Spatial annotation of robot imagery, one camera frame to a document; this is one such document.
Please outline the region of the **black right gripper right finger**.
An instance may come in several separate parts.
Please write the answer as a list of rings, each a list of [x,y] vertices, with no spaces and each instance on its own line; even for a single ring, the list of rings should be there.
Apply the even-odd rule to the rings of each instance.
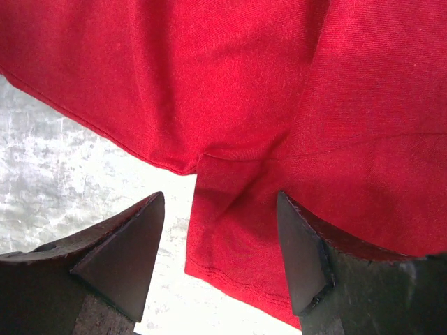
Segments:
[[[277,227],[303,334],[445,334],[446,254],[421,258],[370,244],[285,193]]]

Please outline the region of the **red t shirt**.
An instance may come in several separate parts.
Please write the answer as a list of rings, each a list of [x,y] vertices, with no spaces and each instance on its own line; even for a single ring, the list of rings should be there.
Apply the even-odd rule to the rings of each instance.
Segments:
[[[446,250],[445,1],[2,1],[1,74],[197,177],[186,272],[294,327],[279,191]]]

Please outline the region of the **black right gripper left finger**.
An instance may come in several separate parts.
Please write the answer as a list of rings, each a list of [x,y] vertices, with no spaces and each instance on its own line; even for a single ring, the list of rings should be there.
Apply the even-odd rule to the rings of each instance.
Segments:
[[[132,334],[165,216],[157,192],[29,252],[1,256],[2,334]]]

